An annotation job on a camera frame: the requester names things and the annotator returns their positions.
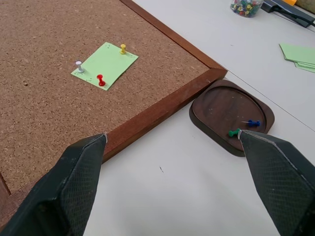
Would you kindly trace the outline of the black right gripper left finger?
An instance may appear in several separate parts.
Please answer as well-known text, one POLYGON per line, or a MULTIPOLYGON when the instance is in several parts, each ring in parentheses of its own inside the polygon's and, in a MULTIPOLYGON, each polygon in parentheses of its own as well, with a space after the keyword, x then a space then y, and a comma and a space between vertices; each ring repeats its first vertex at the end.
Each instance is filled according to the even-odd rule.
POLYGON ((106 134, 66 148, 55 166, 30 190, 1 231, 2 236, 81 236, 95 201, 106 134))

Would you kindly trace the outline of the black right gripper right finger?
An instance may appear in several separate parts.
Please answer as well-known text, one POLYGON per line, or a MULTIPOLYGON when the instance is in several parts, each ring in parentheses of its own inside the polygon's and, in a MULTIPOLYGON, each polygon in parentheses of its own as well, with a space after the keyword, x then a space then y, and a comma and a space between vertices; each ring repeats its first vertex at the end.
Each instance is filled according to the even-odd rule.
POLYGON ((282 236, 315 234, 315 167, 290 142, 241 130, 238 134, 254 181, 282 236))

